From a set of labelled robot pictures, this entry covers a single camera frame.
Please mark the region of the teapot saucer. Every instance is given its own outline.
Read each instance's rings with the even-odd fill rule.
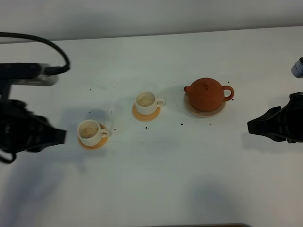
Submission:
[[[184,94],[184,104],[185,104],[185,107],[186,109],[191,113],[193,114],[194,116],[196,117],[201,117],[201,118],[210,118],[210,117],[215,117],[217,116],[218,114],[220,114],[223,109],[225,108],[225,102],[222,102],[221,106],[216,109],[216,110],[213,110],[213,111],[209,111],[209,112],[202,112],[202,111],[199,111],[197,109],[195,109],[190,103],[189,103],[189,98],[187,96],[187,94]]]

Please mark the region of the teapot handle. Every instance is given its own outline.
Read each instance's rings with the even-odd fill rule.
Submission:
[[[222,89],[231,91],[231,94],[228,97],[224,97],[223,101],[231,100],[233,98],[233,96],[235,95],[235,92],[231,86],[222,86]]]

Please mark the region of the teapot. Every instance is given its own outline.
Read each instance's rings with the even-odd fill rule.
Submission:
[[[224,90],[231,91],[228,97],[224,96]],[[225,101],[231,100],[234,90],[230,86],[222,86],[218,81],[211,78],[201,78],[184,87],[188,95],[189,103],[197,110],[209,112],[216,110]]]

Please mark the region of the coaster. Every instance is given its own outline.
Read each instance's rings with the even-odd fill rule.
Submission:
[[[157,110],[151,115],[142,115],[137,112],[136,105],[135,104],[133,105],[133,116],[135,117],[135,119],[142,122],[150,122],[156,119],[159,116],[160,111],[161,111],[161,107],[158,107]]]
[[[103,126],[102,124],[100,124],[100,127],[101,127],[102,129],[107,129],[107,128],[106,128],[105,126]],[[96,145],[94,145],[94,146],[86,146],[86,145],[84,145],[84,144],[80,141],[80,139],[79,139],[79,137],[78,137],[78,142],[79,142],[79,144],[81,145],[81,147],[83,147],[84,149],[87,149],[87,150],[96,150],[96,149],[102,147],[104,144],[106,144],[107,140],[108,140],[108,137],[104,137],[104,138],[102,138],[102,140],[101,140],[98,144],[96,144]]]
[[[197,109],[195,109],[190,103],[189,103],[189,98],[187,96],[187,94],[184,95],[184,104],[185,104],[185,107],[186,109],[191,113],[193,114],[194,116],[196,117],[201,117],[201,118],[210,118],[210,117],[215,117],[217,116],[218,114],[220,114],[224,107],[225,107],[225,102],[222,102],[221,106],[216,109],[216,110],[213,110],[213,111],[209,111],[209,112],[202,112],[202,111],[199,111]]]

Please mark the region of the table surface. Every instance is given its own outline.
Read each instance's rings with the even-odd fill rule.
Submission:
[[[286,27],[56,42],[71,70],[52,87],[14,86],[10,98],[67,130],[66,143],[0,165],[1,226],[302,226],[303,145],[247,129],[303,91],[290,72],[302,37]],[[38,43],[1,44],[0,62],[63,64]],[[202,77],[235,90],[215,118],[184,108],[183,87]],[[143,90],[167,102],[152,122],[132,116]],[[86,119],[112,131],[103,148],[79,146]]]

